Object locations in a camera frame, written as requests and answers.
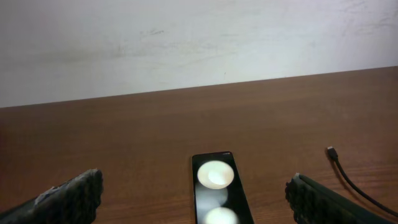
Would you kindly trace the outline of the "black smartphone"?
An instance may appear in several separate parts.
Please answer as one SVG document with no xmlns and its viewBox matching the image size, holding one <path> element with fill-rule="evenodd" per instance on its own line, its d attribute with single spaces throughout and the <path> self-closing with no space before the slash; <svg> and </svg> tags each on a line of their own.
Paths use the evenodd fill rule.
<svg viewBox="0 0 398 224">
<path fill-rule="evenodd" d="M 232 152 L 192 156 L 197 224 L 254 224 Z"/>
</svg>

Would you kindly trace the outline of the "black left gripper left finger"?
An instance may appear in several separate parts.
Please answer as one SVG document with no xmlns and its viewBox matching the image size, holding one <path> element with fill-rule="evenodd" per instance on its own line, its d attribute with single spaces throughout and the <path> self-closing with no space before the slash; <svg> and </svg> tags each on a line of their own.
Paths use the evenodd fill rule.
<svg viewBox="0 0 398 224">
<path fill-rule="evenodd" d="M 101 204 L 103 175 L 90 169 L 1 213 L 3 224 L 93 223 Z"/>
</svg>

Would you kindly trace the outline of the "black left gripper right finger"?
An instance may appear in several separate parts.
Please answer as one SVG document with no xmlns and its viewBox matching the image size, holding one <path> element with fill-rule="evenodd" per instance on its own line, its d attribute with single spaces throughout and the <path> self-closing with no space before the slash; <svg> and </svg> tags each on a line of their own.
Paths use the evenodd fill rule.
<svg viewBox="0 0 398 224">
<path fill-rule="evenodd" d="M 285 198 L 298 224 L 392 224 L 299 173 L 286 183 Z"/>
</svg>

